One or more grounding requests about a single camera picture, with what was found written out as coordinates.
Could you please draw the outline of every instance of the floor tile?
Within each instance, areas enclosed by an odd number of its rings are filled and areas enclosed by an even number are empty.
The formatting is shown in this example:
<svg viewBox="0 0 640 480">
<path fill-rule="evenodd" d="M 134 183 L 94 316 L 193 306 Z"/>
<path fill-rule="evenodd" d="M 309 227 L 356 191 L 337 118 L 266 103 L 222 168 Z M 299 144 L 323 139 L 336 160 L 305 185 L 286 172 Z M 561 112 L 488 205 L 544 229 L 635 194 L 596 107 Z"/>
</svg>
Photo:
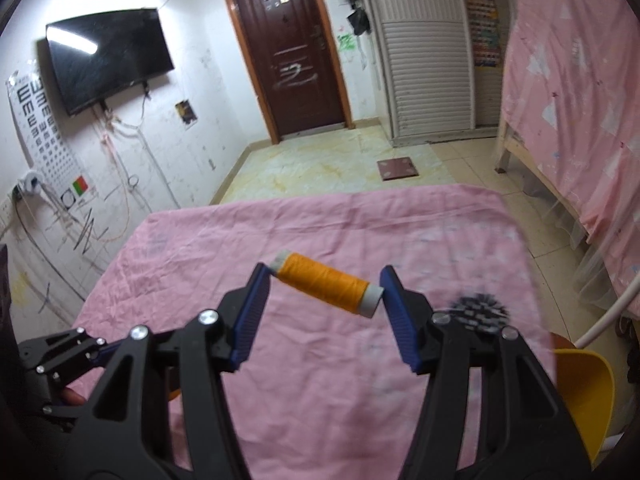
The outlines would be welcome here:
<svg viewBox="0 0 640 480">
<path fill-rule="evenodd" d="M 529 264 L 538 290 L 538 302 L 540 304 L 540 310 L 542 311 L 546 329 L 549 330 L 549 332 L 554 332 L 562 337 L 570 339 L 569 332 L 564 324 L 564 319 L 562 319 L 562 314 L 558 309 L 558 304 L 551 294 L 551 290 L 549 289 L 538 264 L 533 258 L 529 259 Z"/>
<path fill-rule="evenodd" d="M 504 202 L 525 236 L 533 257 L 542 256 L 569 244 L 569 236 L 555 225 L 547 225 L 522 192 L 504 196 Z"/>
<path fill-rule="evenodd" d="M 523 163 L 521 163 L 517 156 L 511 155 L 506 175 L 518 187 L 518 191 L 522 191 L 524 190 L 525 178 L 529 178 L 532 173 Z"/>
<path fill-rule="evenodd" d="M 490 155 L 472 156 L 465 159 L 466 163 L 480 177 L 485 187 L 498 193 L 509 194 L 520 191 L 507 174 L 496 173 L 494 158 Z"/>
<path fill-rule="evenodd" d="M 575 253 L 570 247 L 565 247 L 536 258 L 572 341 L 576 341 L 587 332 L 604 313 L 596 306 L 581 302 L 574 291 L 574 272 L 581 257 L 582 253 Z M 624 340 L 616 336 L 613 327 L 610 327 L 587 349 L 602 355 L 613 370 L 616 381 L 616 406 L 611 432 L 617 433 L 629 416 L 628 407 L 635 393 L 634 387 L 626 380 L 626 356 L 630 348 Z"/>
<path fill-rule="evenodd" d="M 453 142 L 448 142 L 448 144 L 450 144 L 461 157 L 467 158 L 469 156 L 493 155 L 496 142 L 495 137 L 489 137 L 488 139 L 454 140 Z"/>
<path fill-rule="evenodd" d="M 473 186 L 483 186 L 482 180 L 478 177 L 474 170 L 471 169 L 463 158 L 454 160 L 445 160 L 443 164 L 449 170 L 451 176 L 458 184 L 472 184 Z"/>
<path fill-rule="evenodd" d="M 432 144 L 431 149 L 440 160 L 451 160 L 453 158 L 462 158 L 462 156 L 453 147 L 453 142 L 439 142 Z"/>
<path fill-rule="evenodd" d="M 383 182 L 377 161 L 402 156 L 411 157 L 419 176 Z M 455 183 L 430 145 L 393 148 L 374 126 L 285 140 L 251 153 L 222 203 Z"/>
</svg>

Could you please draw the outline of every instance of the wall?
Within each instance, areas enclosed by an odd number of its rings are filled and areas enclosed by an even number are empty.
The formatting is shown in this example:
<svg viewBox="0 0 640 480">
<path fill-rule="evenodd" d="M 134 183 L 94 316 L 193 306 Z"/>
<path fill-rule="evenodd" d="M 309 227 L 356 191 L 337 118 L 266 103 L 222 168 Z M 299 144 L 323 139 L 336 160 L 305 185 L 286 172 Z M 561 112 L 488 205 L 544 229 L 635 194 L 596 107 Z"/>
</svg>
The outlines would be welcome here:
<svg viewBox="0 0 640 480">
<path fill-rule="evenodd" d="M 23 0 L 0 36 L 0 76 L 7 78 L 28 59 L 36 58 L 36 42 L 47 23 L 105 10 L 157 7 L 165 0 Z M 146 103 L 143 131 L 183 207 L 207 205 L 247 145 L 223 83 L 223 73 L 204 31 L 199 0 L 171 0 L 161 9 L 161 21 L 176 70 L 151 81 L 152 101 Z M 90 209 L 96 234 L 109 228 L 100 242 L 92 240 L 85 256 L 74 250 L 80 226 L 63 224 L 44 200 L 20 206 L 30 232 L 47 256 L 81 295 L 87 295 L 101 272 L 148 214 L 173 208 L 167 190 L 137 139 L 114 137 L 124 164 L 140 178 L 137 191 L 125 191 L 113 159 L 99 142 L 90 110 L 69 118 L 47 87 L 61 131 L 88 170 L 95 197 L 73 210 L 84 221 Z M 188 98 L 199 122 L 185 130 L 175 103 Z M 108 100 L 129 123 L 140 120 L 140 87 Z M 0 98 L 0 193 L 2 197 L 28 169 L 12 121 L 7 97 Z M 10 279 L 14 295 L 12 318 L 19 339 L 60 330 L 79 312 L 81 300 L 44 263 L 17 221 L 2 238 L 10 250 Z"/>
<path fill-rule="evenodd" d="M 352 34 L 347 16 L 353 11 L 346 0 L 324 0 L 329 12 L 329 20 L 334 30 L 334 40 L 345 34 Z M 366 54 L 365 36 L 360 38 L 362 51 Z M 371 56 L 363 57 L 359 49 L 343 50 L 340 52 L 340 63 L 344 82 L 349 94 L 351 113 L 353 120 L 362 120 L 377 117 L 376 99 L 374 96 L 374 74 L 372 71 Z"/>
<path fill-rule="evenodd" d="M 371 33 L 367 34 L 365 52 L 371 60 L 371 76 L 373 79 L 373 95 L 376 107 L 376 117 L 380 120 L 380 125 L 386 137 L 391 140 L 394 137 L 391 113 L 388 105 L 388 92 L 386 91 L 386 77 L 383 67 L 382 51 L 380 50 L 380 34 L 382 29 L 378 28 L 374 20 L 373 0 L 362 0 L 362 5 L 367 11 L 371 22 Z"/>
<path fill-rule="evenodd" d="M 347 16 L 352 12 L 351 7 L 342 0 L 325 0 L 325 3 L 334 32 L 334 41 L 337 41 L 338 36 L 353 31 L 347 20 Z M 226 8 L 226 1 L 200 0 L 200 4 L 211 49 L 222 71 L 226 92 L 237 112 L 243 133 L 249 142 L 268 139 L 267 127 Z M 366 38 L 363 38 L 363 47 L 366 41 Z M 377 117 L 370 59 L 363 68 L 360 52 L 350 50 L 340 53 L 340 62 L 353 120 Z"/>
</svg>

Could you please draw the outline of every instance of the blue gripper pad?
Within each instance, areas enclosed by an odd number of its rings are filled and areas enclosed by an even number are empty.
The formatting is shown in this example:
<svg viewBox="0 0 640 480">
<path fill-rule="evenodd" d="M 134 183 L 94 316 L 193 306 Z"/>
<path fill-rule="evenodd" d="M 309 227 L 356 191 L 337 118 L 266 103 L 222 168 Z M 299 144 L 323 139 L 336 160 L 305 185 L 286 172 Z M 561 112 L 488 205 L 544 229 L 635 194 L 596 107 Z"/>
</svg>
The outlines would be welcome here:
<svg viewBox="0 0 640 480">
<path fill-rule="evenodd" d="M 254 345 L 255 334 L 260 325 L 260 319 L 267 303 L 270 291 L 271 273 L 264 264 L 258 264 L 249 283 L 244 289 L 244 298 L 241 301 L 240 311 L 233 325 L 234 349 L 229 361 L 238 370 L 251 353 Z"/>
<path fill-rule="evenodd" d="M 418 350 L 418 327 L 408 311 L 406 291 L 393 267 L 386 266 L 382 269 L 380 286 L 385 289 L 382 301 L 398 343 L 402 362 L 408 364 L 413 373 L 418 373 L 422 368 Z"/>
</svg>

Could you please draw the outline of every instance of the wooden door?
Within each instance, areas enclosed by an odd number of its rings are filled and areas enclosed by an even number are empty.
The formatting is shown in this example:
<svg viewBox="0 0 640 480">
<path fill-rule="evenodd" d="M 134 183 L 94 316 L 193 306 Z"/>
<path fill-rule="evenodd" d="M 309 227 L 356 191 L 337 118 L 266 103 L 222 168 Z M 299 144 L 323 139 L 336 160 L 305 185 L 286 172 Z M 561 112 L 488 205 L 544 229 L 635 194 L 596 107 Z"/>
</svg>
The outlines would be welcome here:
<svg viewBox="0 0 640 480">
<path fill-rule="evenodd" d="M 279 136 L 344 123 L 315 0 L 235 0 Z"/>
</svg>

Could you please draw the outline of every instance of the television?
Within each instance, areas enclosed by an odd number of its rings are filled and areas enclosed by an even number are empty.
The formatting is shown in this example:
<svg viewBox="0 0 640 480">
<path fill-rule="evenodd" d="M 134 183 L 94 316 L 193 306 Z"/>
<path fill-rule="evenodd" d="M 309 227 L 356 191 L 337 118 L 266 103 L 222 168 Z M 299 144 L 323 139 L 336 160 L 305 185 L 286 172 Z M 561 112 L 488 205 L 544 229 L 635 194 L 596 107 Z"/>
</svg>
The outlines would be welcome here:
<svg viewBox="0 0 640 480">
<path fill-rule="evenodd" d="M 174 69 L 157 9 L 116 10 L 49 23 L 47 44 L 70 116 Z"/>
</svg>

